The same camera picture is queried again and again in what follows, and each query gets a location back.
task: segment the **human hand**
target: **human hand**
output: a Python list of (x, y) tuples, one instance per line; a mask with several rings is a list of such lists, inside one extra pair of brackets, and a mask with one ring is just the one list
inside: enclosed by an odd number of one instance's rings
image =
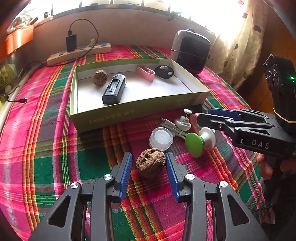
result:
[[(267, 164), (266, 158), (263, 154), (258, 154), (257, 162), (261, 170), (261, 176), (265, 180), (270, 180), (273, 174), (273, 169), (270, 165)], [(281, 171), (291, 171), (291, 173), (296, 173), (296, 156), (293, 156), (287, 160), (281, 162)]]

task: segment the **green disc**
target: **green disc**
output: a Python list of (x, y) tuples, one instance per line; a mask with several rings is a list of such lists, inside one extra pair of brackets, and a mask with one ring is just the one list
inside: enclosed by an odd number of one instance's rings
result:
[(186, 149), (193, 157), (200, 157), (203, 152), (205, 141), (198, 134), (190, 132), (185, 139)]

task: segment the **table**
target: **table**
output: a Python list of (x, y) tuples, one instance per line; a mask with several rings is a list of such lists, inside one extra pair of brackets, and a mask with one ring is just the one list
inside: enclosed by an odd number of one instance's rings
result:
[[(70, 183), (91, 183), (109, 173), (126, 151), (133, 155), (127, 197), (112, 205), (117, 241), (181, 240), (186, 204), (172, 196), (166, 169), (153, 180), (139, 175), (135, 161), (149, 148), (149, 136), (160, 118), (173, 121), (182, 110), (106, 126), (78, 135), (69, 118), (71, 77), (75, 66), (93, 61), (120, 58), (169, 58), (170, 50), (145, 46), (116, 46), (112, 52), (87, 56), (56, 68), (37, 70), (22, 88), (8, 114), (0, 140), (0, 209), (16, 233), (28, 240)], [(246, 102), (220, 77), (205, 68), (198, 78), (210, 90), (203, 104), (209, 108), (249, 108)], [(184, 140), (176, 137), (168, 151), (188, 172), (203, 181), (227, 181), (251, 209), (265, 206), (263, 179), (256, 154), (235, 148), (231, 140), (216, 132), (217, 146), (200, 158), (191, 157)], [(207, 205), (208, 240), (213, 239), (211, 207)], [(256, 214), (263, 220), (264, 213)], [(89, 210), (86, 240), (89, 236)]]

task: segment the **wooden power strip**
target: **wooden power strip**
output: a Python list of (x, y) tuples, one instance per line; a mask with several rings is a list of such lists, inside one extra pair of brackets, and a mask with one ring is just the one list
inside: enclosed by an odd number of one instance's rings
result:
[[(89, 46), (83, 46), (83, 47), (78, 47), (75, 51), (72, 51), (72, 52), (63, 51), (60, 53), (53, 54), (47, 59), (47, 65), (53, 65), (63, 61), (67, 61), (69, 59), (79, 58), (85, 53), (87, 53), (87, 51), (89, 51), (90, 49), (91, 47)], [(111, 52), (111, 44), (104, 43), (104, 44), (97, 44), (96, 46), (94, 46), (94, 48), (87, 55), (109, 53), (109, 52)]]

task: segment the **wooden floor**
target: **wooden floor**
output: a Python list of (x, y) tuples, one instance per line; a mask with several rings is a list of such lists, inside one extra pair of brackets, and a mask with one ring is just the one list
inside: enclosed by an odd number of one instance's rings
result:
[(261, 54), (254, 73), (238, 89), (238, 93), (254, 110), (273, 113), (272, 95), (268, 89), (263, 64), (270, 54), (287, 57), (296, 66), (296, 41), (270, 8)]

